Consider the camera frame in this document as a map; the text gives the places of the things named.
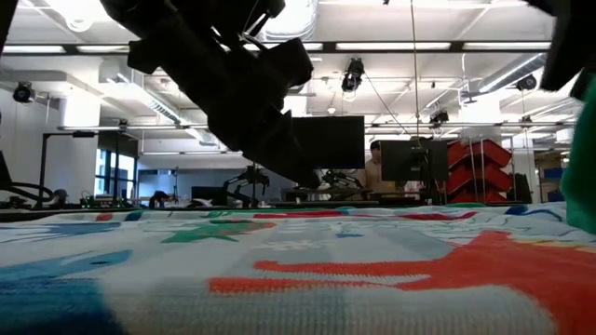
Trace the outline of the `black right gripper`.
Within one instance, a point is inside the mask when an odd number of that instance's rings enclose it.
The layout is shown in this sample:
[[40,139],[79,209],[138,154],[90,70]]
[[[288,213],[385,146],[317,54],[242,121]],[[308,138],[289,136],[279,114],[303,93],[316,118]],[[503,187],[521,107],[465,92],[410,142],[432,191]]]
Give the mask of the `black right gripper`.
[[595,0],[525,0],[555,18],[540,87],[558,91],[576,75],[570,97],[584,101],[595,80]]

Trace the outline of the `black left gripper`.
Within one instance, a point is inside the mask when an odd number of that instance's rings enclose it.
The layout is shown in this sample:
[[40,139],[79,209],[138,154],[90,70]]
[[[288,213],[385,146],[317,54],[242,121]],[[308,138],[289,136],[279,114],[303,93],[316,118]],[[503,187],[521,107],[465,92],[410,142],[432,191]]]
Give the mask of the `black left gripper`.
[[193,33],[182,20],[162,22],[129,42],[129,66],[146,74],[163,69],[228,148],[300,186],[318,188],[320,179],[294,136],[291,116],[268,111],[283,102],[285,78],[246,50],[232,55],[239,59],[230,59],[216,41]]

